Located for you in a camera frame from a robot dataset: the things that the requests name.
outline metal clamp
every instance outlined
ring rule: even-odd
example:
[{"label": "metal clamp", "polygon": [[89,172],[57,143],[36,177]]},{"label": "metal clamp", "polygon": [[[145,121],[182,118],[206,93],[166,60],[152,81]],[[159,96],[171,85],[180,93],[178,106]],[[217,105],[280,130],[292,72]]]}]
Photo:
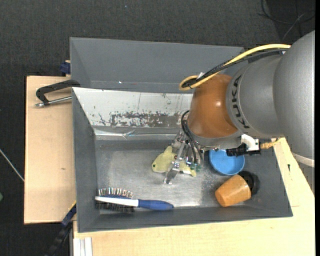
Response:
[{"label": "metal clamp", "polygon": [[80,84],[75,80],[67,80],[67,81],[58,82],[55,84],[51,84],[51,85],[39,88],[36,91],[35,95],[39,98],[39,100],[42,101],[42,103],[35,104],[35,106],[36,107],[44,107],[44,106],[48,106],[51,104],[71,100],[71,98],[72,98],[71,96],[58,98],[58,99],[54,99],[54,100],[48,100],[45,96],[45,94],[47,94],[47,93],[55,92],[55,91],[65,89],[68,87],[80,87]]}]

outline gray floor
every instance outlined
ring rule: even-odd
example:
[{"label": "gray floor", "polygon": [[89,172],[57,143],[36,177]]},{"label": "gray floor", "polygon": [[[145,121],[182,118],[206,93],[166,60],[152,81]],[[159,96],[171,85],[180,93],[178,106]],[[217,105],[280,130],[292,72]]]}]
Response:
[{"label": "gray floor", "polygon": [[[25,76],[61,76],[70,37],[245,48],[290,44],[315,29],[315,2],[265,1],[276,21],[262,15],[260,0],[0,1],[0,148],[23,175]],[[314,191],[312,170],[303,170]],[[44,255],[60,226],[23,225],[24,184],[2,156],[0,192],[1,255]],[[68,255],[68,245],[60,255]]]}]

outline yellow object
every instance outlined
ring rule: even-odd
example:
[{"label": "yellow object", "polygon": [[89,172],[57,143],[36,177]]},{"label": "yellow object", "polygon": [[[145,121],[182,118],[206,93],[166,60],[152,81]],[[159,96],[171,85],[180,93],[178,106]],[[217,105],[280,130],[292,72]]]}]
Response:
[{"label": "yellow object", "polygon": [[[172,162],[175,161],[176,154],[172,152],[172,146],[168,146],[163,153],[158,155],[152,163],[152,170],[156,173],[165,173],[169,170]],[[197,176],[195,170],[191,170],[190,167],[184,162],[179,163],[179,170],[185,174],[190,174],[193,177]]]},{"label": "yellow object", "polygon": [[172,146],[168,146],[163,153],[158,155],[152,163],[152,171],[156,173],[165,173],[168,171],[172,161],[175,160],[175,153],[172,152]]},{"label": "yellow object", "polygon": [[271,141],[271,142],[265,142],[260,144],[260,149],[267,150],[269,148],[272,148],[276,143],[278,143],[279,140]]},{"label": "yellow object", "polygon": [[[225,65],[228,65],[230,63],[233,63],[233,62],[236,62],[250,54],[253,54],[253,53],[256,53],[256,52],[259,52],[259,51],[262,51],[262,50],[266,50],[266,49],[281,49],[281,48],[290,48],[291,45],[288,45],[288,44],[266,44],[266,45],[261,45],[261,46],[258,46],[258,47],[255,47],[255,48],[252,48],[250,50],[247,50],[241,54],[239,54],[237,57],[234,57],[233,59],[231,59],[230,61],[228,61],[227,63],[225,63],[223,66]],[[197,75],[192,75],[192,76],[189,76],[187,77],[186,79],[184,79],[180,84],[179,84],[179,90],[180,91],[188,91],[190,89],[193,89],[193,88],[196,88],[198,87],[199,85],[203,84],[204,82],[208,81],[209,79],[211,79],[212,77],[214,77],[216,74],[218,74],[219,72],[216,72],[212,75],[209,75],[208,77],[200,80],[199,82],[196,82],[194,83],[193,85],[191,85],[190,87],[182,87],[183,84],[186,82],[186,81],[189,81],[191,79],[196,79],[198,76]]]}]

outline white cable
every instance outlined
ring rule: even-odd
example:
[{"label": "white cable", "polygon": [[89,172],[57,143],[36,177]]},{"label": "white cable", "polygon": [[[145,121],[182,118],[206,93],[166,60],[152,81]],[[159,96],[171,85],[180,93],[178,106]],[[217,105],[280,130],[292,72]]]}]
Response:
[{"label": "white cable", "polygon": [[5,160],[7,160],[7,162],[9,163],[9,165],[12,167],[12,169],[15,171],[15,173],[19,176],[19,178],[25,182],[25,179],[21,176],[21,174],[18,172],[18,170],[16,169],[16,167],[10,162],[9,158],[5,155],[5,153],[1,150],[0,148],[0,153],[3,155],[3,157],[5,158]]}]

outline wooden board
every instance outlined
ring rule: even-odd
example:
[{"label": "wooden board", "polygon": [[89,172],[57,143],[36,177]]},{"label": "wooden board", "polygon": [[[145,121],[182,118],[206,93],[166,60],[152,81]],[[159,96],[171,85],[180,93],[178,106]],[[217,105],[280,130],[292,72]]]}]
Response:
[{"label": "wooden board", "polygon": [[[28,76],[25,106],[24,223],[60,222],[76,199],[71,101],[36,107],[40,87],[69,77]],[[49,100],[71,89],[48,93]]]}]

